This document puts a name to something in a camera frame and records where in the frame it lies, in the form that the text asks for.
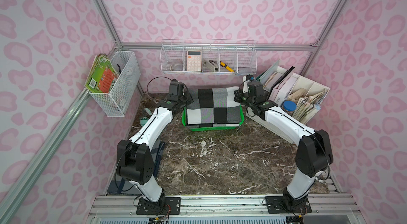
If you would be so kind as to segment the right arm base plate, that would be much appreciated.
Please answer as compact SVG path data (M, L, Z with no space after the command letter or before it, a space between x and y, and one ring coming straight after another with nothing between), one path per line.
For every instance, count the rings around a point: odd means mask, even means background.
M269 214L308 214L312 213L307 196L295 200L289 195L266 196L262 202Z

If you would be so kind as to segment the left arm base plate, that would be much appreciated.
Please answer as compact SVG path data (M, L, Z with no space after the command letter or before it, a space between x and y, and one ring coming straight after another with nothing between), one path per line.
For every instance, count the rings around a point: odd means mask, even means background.
M158 202L150 202L140 198L137 203L134 201L134 206L137 208L137 215L160 215L167 213L170 215L178 215L180 214L181 198L164 197L160 198Z

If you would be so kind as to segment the grey black checked scarf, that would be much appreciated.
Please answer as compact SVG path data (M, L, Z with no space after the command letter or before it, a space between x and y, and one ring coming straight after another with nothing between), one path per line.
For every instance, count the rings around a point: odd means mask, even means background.
M234 101L237 86L191 89L193 102L187 105L187 125L238 124L240 103Z

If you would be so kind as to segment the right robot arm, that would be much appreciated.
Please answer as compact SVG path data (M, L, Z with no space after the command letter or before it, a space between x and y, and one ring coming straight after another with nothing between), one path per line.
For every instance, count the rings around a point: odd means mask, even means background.
M300 123L268 100L263 85L253 75L244 76L241 86L235 92L235 100L250 108L255 117L276 126L295 144L296 172L284 189L283 197L291 203L304 200L316 177L325 170L329 171L333 163L329 134Z

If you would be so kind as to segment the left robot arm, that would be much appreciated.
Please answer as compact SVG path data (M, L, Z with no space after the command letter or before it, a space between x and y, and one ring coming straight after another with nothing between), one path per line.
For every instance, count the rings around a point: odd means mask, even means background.
M143 200L153 206L163 207L165 194L154 178L152 149L173 117L192 103L184 83L170 80L169 92L159 101L147 123L128 140L117 145L116 174L135 185Z

